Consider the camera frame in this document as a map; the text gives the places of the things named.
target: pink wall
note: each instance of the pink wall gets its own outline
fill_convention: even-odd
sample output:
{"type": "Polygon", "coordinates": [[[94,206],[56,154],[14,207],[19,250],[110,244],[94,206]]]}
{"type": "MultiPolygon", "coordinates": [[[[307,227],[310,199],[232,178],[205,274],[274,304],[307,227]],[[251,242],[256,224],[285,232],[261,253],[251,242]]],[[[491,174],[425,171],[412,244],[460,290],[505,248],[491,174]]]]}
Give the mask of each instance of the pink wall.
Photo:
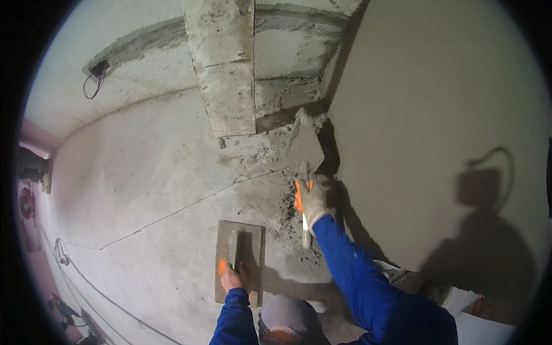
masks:
{"type": "Polygon", "coordinates": [[[19,137],[19,144],[22,147],[28,148],[42,158],[48,158],[62,142],[63,139],[43,130],[27,119],[23,119],[19,137]]]}

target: trowel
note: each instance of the trowel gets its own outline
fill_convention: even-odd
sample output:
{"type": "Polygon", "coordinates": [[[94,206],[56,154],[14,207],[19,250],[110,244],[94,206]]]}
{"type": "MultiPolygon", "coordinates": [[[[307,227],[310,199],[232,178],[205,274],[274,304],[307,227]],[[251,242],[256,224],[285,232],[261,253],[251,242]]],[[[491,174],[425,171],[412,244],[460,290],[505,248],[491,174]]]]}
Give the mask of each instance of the trowel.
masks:
{"type": "MultiPolygon", "coordinates": [[[[312,118],[304,108],[300,108],[295,114],[293,134],[286,155],[290,169],[297,173],[300,179],[308,181],[307,184],[310,190],[312,188],[311,175],[318,170],[324,161],[324,152],[314,131],[312,118]]],[[[305,214],[303,214],[302,223],[301,242],[303,248],[308,249],[312,245],[312,236],[309,232],[309,224],[305,214]]]]}

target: white knit glove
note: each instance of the white knit glove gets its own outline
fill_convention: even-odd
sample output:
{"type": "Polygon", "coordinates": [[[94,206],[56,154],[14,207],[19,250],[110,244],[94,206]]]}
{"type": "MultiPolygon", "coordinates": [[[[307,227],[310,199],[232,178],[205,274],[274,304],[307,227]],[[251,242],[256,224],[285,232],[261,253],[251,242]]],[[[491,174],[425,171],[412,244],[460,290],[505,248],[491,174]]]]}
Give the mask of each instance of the white knit glove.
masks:
{"type": "Polygon", "coordinates": [[[324,215],[334,213],[326,202],[328,188],[313,180],[308,182],[296,180],[295,186],[297,187],[297,193],[295,193],[294,205],[299,212],[305,215],[309,224],[309,231],[314,235],[312,226],[318,219],[324,215]]]}

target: power cord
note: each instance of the power cord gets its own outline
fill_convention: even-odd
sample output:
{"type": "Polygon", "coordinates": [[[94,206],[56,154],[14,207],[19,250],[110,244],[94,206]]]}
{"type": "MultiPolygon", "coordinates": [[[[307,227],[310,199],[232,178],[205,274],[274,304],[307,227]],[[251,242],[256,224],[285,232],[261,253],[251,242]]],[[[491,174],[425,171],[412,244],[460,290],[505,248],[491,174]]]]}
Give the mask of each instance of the power cord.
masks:
{"type": "MultiPolygon", "coordinates": [[[[43,234],[44,234],[44,237],[45,237],[45,240],[46,242],[49,244],[49,241],[48,241],[48,237],[46,235],[46,231],[44,231],[44,228],[40,227],[43,234]]],[[[112,301],[109,297],[107,297],[106,295],[104,295],[100,290],[98,290],[98,288],[96,288],[88,279],[86,279],[86,277],[82,274],[82,272],[75,266],[75,263],[70,259],[70,257],[67,255],[67,252],[64,250],[64,248],[62,248],[62,245],[63,247],[65,246],[65,243],[63,242],[63,240],[61,238],[56,238],[56,241],[55,241],[55,245],[54,245],[54,257],[56,259],[56,261],[59,263],[59,264],[64,264],[65,266],[68,266],[70,263],[73,265],[73,268],[75,269],[75,271],[77,271],[77,273],[81,276],[81,278],[86,282],[88,283],[88,285],[90,285],[98,294],[100,294],[103,298],[105,298],[108,302],[110,302],[111,304],[113,304],[114,306],[116,306],[117,308],[119,308],[122,312],[124,312],[125,314],[127,314],[128,316],[132,317],[134,320],[138,321],[139,323],[141,323],[142,325],[146,326],[147,328],[149,328],[150,330],[152,330],[153,332],[157,333],[158,335],[162,336],[163,338],[169,340],[170,342],[176,344],[176,345],[182,345],[180,344],[179,342],[177,342],[176,340],[174,340],[173,338],[170,338],[169,336],[161,333],[160,331],[156,330],[155,328],[151,327],[150,325],[148,325],[147,323],[143,322],[142,320],[138,319],[136,316],[134,316],[133,314],[129,313],[128,311],[126,311],[123,307],[121,307],[120,305],[118,305],[117,303],[115,303],[114,301],[112,301]]],[[[59,269],[60,269],[60,272],[61,274],[64,276],[63,279],[66,281],[68,281],[68,277],[65,276],[65,272],[63,272],[63,270],[61,269],[61,266],[59,266],[59,269]]],[[[121,336],[121,334],[119,334],[119,332],[117,332],[113,327],[111,327],[118,335],[121,336]]]]}

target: blue sleeve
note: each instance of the blue sleeve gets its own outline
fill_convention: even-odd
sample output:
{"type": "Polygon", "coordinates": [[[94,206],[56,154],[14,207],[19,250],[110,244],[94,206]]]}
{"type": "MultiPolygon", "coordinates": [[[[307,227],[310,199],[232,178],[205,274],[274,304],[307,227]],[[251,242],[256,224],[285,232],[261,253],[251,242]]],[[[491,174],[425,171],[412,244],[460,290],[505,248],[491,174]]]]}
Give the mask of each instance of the blue sleeve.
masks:
{"type": "Polygon", "coordinates": [[[209,344],[258,345],[247,291],[244,288],[230,289],[224,303],[216,322],[215,334],[209,344]]]}
{"type": "Polygon", "coordinates": [[[389,284],[372,257],[353,244],[333,217],[313,226],[328,269],[358,326],[361,344],[458,344],[456,323],[444,308],[389,284]]]}

